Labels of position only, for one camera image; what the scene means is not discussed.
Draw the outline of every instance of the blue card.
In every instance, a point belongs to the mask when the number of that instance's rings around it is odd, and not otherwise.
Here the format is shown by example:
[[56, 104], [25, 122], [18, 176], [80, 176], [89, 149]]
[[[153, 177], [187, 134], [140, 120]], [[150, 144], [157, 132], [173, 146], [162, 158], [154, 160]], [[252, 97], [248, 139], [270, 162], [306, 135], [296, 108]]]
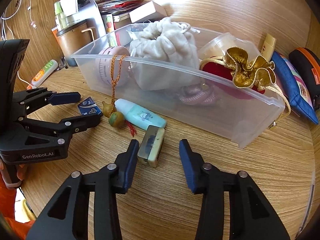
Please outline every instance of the blue card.
[[86, 100], [82, 101], [78, 105], [78, 108], [82, 115], [86, 115], [86, 114], [98, 114], [100, 116], [103, 115], [102, 111], [97, 106], [95, 101], [92, 100], [91, 97], [88, 97]]

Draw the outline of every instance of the plastic storage box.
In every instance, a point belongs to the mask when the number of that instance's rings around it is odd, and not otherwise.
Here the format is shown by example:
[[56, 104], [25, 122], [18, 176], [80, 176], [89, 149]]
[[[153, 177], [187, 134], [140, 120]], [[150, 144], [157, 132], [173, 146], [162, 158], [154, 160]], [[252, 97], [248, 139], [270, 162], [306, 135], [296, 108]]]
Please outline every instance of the plastic storage box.
[[[194, 29], [200, 31], [193, 33], [198, 50], [221, 35], [221, 33], [207, 29]], [[100, 77], [97, 59], [98, 61], [99, 59], [111, 59], [113, 56], [99, 55], [99, 52], [108, 48], [115, 38], [118, 45], [129, 49], [132, 38], [128, 31], [131, 30], [131, 25], [122, 27], [89, 43], [72, 55], [90, 89], [111, 95], [111, 85], [103, 82]], [[239, 39], [236, 39], [235, 42], [238, 47], [249, 53], [249, 60], [259, 55], [253, 43]], [[171, 71], [175, 76], [178, 74], [182, 80], [191, 80], [192, 84], [186, 87], [175, 87], [175, 82], [172, 82], [172, 87], [168, 89], [146, 91], [139, 87], [131, 73], [125, 84], [116, 86], [116, 98], [127, 99], [153, 112], [229, 138], [240, 148], [245, 147], [259, 136], [284, 110], [282, 98], [269, 90], [260, 94], [251, 89], [238, 89], [232, 81], [168, 62], [129, 56], [124, 60], [131, 64], [142, 63], [144, 67], [149, 66], [150, 69], [156, 68], [158, 75], [152, 80], [153, 83], [161, 84], [162, 73], [163, 76], [168, 76], [168, 71]], [[213, 104], [188, 105], [181, 100], [184, 95], [183, 91], [201, 87], [203, 84], [213, 89]]]

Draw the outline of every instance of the wooden desk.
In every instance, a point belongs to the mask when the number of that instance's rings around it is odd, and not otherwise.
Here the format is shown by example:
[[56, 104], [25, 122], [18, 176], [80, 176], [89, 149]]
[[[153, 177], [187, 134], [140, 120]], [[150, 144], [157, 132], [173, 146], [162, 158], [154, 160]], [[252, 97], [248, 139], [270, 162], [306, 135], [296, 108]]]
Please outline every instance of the wooden desk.
[[[78, 68], [54, 73], [44, 84], [58, 92], [79, 91], [101, 107], [110, 98], [90, 90]], [[31, 118], [58, 122], [78, 115], [77, 104], [46, 106]], [[304, 219], [308, 203], [314, 151], [310, 129], [294, 114], [274, 131], [265, 131], [243, 150], [220, 136], [167, 119], [165, 143], [157, 168], [138, 163], [131, 189], [118, 195], [118, 212], [123, 239], [194, 239], [202, 195], [188, 189], [180, 162], [179, 141], [187, 138], [192, 149], [222, 171], [248, 171], [273, 205], [293, 239]], [[137, 129], [140, 142], [144, 131]], [[38, 215], [46, 203], [75, 170], [97, 171], [125, 151], [132, 139], [128, 128], [114, 129], [105, 117], [98, 127], [75, 134], [64, 160], [38, 163], [29, 168], [23, 182], [26, 198]], [[89, 238], [93, 239], [93, 198], [90, 201]], [[229, 204], [225, 194], [225, 234], [228, 239]]]

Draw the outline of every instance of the human hand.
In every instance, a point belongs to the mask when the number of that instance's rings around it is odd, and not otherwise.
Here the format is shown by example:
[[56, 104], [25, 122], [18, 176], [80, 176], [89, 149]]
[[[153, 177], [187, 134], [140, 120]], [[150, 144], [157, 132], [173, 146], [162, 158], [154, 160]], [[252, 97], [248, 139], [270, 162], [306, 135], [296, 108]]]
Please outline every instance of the human hand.
[[[4, 169], [3, 165], [4, 164], [2, 163], [2, 160], [0, 160], [0, 170]], [[20, 164], [17, 167], [17, 177], [18, 177], [18, 179], [24, 180], [25, 174], [26, 174], [26, 171], [27, 171], [27, 167], [28, 167], [28, 165], [25, 165], [25, 164]]]

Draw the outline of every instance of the white bottle cap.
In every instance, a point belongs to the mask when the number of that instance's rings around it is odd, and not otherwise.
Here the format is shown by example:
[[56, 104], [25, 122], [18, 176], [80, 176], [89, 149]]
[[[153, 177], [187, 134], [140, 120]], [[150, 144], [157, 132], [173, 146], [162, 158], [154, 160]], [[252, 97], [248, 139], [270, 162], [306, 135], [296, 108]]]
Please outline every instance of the white bottle cap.
[[130, 102], [128, 100], [119, 98], [116, 102], [116, 109], [117, 111], [121, 112], [124, 116], [134, 107], [135, 103]]

